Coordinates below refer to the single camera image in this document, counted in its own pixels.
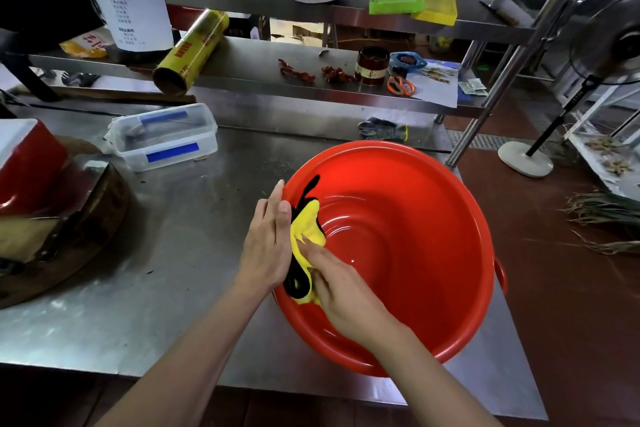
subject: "fan pole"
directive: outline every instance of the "fan pole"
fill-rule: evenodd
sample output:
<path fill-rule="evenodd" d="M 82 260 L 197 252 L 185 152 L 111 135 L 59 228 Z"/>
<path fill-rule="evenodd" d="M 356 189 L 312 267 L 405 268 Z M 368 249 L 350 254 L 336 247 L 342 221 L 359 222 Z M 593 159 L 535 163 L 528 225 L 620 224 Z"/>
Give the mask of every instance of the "fan pole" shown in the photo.
<path fill-rule="evenodd" d="M 538 140 L 533 142 L 533 145 L 526 152 L 525 155 L 528 157 L 533 156 L 536 150 L 540 149 L 542 144 L 544 144 L 545 141 L 549 137 L 551 137 L 551 134 L 554 133 L 554 131 L 556 131 L 556 128 L 564 124 L 564 119 L 569 114 L 569 112 L 571 112 L 574 108 L 576 108 L 580 104 L 581 101 L 583 101 L 591 93 L 593 93 L 593 91 L 595 91 L 596 88 L 600 86 L 600 84 L 603 81 L 604 80 L 599 76 L 589 75 L 587 79 L 584 82 L 582 82 L 582 86 L 580 87 L 580 90 L 578 91 L 578 93 L 576 93 L 573 96 L 573 98 L 569 100 L 569 102 L 564 106 L 563 112 L 554 119 L 551 125 L 549 125 L 547 129 L 542 133 L 542 135 L 538 137 Z"/>

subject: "red and white box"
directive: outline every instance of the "red and white box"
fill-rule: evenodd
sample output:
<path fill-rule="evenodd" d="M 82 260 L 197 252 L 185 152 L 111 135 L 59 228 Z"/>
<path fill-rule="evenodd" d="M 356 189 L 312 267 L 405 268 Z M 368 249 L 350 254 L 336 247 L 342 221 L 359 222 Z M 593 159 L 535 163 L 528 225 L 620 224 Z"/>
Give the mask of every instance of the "red and white box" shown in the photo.
<path fill-rule="evenodd" d="M 67 151 L 36 119 L 0 119 L 0 215 L 30 214 L 67 162 Z"/>

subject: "pedestal fan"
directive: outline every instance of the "pedestal fan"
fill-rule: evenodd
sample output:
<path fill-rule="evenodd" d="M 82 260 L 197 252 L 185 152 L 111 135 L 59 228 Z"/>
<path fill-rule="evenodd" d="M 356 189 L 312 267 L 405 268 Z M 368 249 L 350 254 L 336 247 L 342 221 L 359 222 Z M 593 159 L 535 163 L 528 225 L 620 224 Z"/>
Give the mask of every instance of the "pedestal fan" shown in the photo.
<path fill-rule="evenodd" d="M 617 0 L 592 17 L 573 38 L 569 61 L 584 81 L 563 112 L 532 146 L 507 142 L 498 149 L 500 160 L 525 176 L 541 178 L 553 170 L 553 162 L 540 146 L 598 86 L 640 81 L 640 0 Z M 620 83 L 620 76 L 629 78 Z"/>

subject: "red basin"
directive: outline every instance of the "red basin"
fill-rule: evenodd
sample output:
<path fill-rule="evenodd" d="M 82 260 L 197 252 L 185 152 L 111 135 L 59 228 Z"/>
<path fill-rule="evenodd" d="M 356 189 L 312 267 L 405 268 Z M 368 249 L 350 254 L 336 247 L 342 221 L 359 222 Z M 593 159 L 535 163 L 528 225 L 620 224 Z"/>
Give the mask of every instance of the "red basin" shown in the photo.
<path fill-rule="evenodd" d="M 320 201 L 326 247 L 354 266 L 372 290 L 440 361 L 476 333 L 493 291 L 489 228 L 467 188 L 413 148 L 363 140 L 309 160 L 284 188 L 298 203 L 308 182 Z M 357 373 L 386 376 L 373 355 L 338 333 L 321 307 L 275 296 L 297 333 Z"/>

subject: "cardboard tube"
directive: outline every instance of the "cardboard tube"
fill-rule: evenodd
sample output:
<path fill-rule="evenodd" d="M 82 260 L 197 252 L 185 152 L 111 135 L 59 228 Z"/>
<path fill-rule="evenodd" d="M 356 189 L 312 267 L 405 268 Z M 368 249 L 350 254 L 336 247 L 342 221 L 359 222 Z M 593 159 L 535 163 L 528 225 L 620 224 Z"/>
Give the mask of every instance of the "cardboard tube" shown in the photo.
<path fill-rule="evenodd" d="M 173 96 L 187 93 L 228 27 L 226 12 L 205 10 L 155 68 L 152 77 L 156 87 Z"/>

